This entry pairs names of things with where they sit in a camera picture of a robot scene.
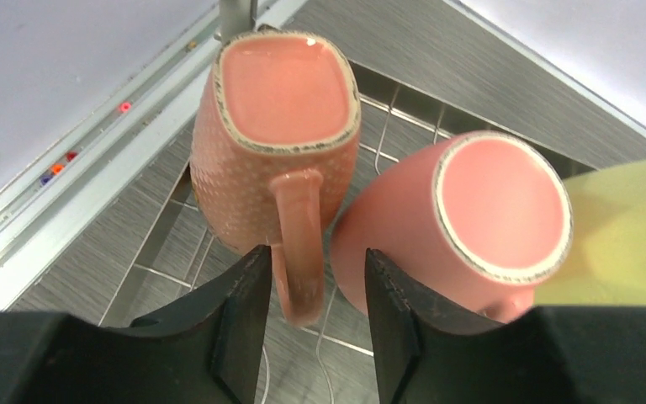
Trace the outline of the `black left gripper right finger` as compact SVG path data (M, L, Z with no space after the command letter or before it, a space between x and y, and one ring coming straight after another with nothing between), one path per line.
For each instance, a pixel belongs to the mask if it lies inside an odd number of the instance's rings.
M646 306L536 306L503 324L369 249L382 403L646 403Z

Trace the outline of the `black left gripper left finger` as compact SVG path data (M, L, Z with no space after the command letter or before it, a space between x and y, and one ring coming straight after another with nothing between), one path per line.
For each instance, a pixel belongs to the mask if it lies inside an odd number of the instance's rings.
M0 403L252 403L270 249L127 327L65 312L0 312Z

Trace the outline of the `light green mug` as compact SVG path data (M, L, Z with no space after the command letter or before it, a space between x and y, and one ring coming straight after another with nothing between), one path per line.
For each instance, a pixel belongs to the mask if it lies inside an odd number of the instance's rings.
M646 160L564 184L574 238L559 271L536 288L535 304L646 306Z

